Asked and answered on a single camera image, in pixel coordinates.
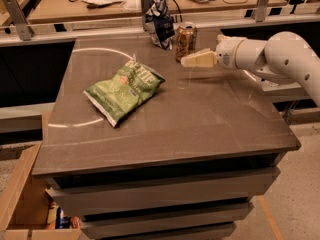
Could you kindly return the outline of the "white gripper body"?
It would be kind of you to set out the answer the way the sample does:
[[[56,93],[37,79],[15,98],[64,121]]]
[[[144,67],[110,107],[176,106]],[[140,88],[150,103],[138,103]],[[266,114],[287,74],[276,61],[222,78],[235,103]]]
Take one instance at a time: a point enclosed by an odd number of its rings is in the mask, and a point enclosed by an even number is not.
[[[216,46],[218,63],[226,68],[239,69],[240,55],[245,40],[245,37],[230,37],[219,34]]]

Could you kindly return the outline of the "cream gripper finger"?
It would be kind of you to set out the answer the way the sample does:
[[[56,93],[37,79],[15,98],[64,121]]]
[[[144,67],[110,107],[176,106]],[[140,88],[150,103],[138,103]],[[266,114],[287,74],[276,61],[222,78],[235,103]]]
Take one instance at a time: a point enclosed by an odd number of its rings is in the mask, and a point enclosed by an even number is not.
[[[209,48],[184,56],[181,59],[183,67],[214,67],[217,64],[217,54]]]

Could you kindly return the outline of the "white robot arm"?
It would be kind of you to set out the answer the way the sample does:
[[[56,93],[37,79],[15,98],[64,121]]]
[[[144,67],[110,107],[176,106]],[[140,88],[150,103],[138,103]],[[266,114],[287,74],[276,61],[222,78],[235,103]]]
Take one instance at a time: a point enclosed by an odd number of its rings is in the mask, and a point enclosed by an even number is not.
[[[293,32],[279,32],[265,40],[218,35],[216,50],[209,48],[181,59],[183,67],[240,69],[270,82],[298,83],[320,106],[320,58]]]

